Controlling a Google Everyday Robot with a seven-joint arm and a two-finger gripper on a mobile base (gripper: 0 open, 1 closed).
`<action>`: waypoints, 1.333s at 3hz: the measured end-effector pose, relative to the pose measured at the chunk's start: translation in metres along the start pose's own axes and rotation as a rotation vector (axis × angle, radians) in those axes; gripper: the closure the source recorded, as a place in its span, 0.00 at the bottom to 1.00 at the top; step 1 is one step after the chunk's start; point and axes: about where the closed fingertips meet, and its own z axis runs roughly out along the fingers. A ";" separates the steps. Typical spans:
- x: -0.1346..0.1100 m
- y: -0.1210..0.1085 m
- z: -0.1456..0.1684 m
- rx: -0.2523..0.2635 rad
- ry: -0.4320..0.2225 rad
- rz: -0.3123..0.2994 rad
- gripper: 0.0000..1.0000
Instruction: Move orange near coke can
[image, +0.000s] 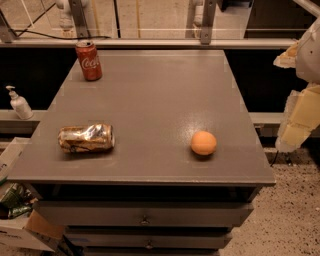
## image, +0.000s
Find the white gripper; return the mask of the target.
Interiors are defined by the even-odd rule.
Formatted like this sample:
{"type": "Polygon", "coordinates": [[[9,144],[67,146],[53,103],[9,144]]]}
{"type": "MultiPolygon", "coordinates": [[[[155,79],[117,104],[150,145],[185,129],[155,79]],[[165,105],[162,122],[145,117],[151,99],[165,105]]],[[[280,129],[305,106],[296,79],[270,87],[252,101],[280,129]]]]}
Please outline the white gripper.
{"type": "Polygon", "coordinates": [[[275,146],[279,152],[289,153],[298,149],[320,125],[320,17],[299,43],[277,56],[273,64],[280,68],[296,67],[296,75],[310,82],[301,92],[292,90],[286,101],[275,146]]]}

